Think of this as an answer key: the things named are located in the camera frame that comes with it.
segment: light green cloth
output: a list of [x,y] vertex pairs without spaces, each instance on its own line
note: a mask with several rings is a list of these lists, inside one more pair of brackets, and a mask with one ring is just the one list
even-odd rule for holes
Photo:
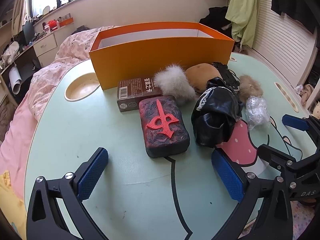
[[232,22],[232,38],[252,47],[257,23],[257,0],[230,0],[226,19]]

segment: blue textured pad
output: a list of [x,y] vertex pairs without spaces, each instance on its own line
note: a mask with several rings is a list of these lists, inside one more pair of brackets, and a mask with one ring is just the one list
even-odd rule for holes
[[227,188],[230,197],[239,203],[244,197],[243,184],[234,170],[231,168],[227,160],[214,150],[211,155],[212,166],[219,174],[223,184]]
[[300,131],[306,131],[309,129],[309,126],[305,120],[287,114],[282,117],[282,123]]
[[86,200],[90,197],[107,164],[108,151],[103,149],[87,169],[86,173],[79,180],[77,195],[79,201]]

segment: louvered door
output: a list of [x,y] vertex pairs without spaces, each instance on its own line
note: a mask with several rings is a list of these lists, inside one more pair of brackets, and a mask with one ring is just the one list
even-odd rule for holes
[[313,65],[316,33],[287,15],[271,10],[271,0],[260,0],[252,48],[265,57],[293,87],[301,84]]

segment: black leather bag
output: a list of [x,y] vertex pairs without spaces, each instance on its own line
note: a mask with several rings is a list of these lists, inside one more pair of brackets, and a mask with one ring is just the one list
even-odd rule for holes
[[243,103],[238,95],[219,77],[207,82],[207,90],[193,109],[191,122],[196,144],[214,148],[227,142],[242,117]]

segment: white fur ball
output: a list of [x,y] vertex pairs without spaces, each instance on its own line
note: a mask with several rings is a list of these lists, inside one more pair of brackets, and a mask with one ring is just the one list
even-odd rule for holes
[[160,87],[163,95],[172,95],[178,105],[196,97],[196,92],[190,86],[189,81],[179,65],[169,65],[164,71],[154,76],[155,84]]

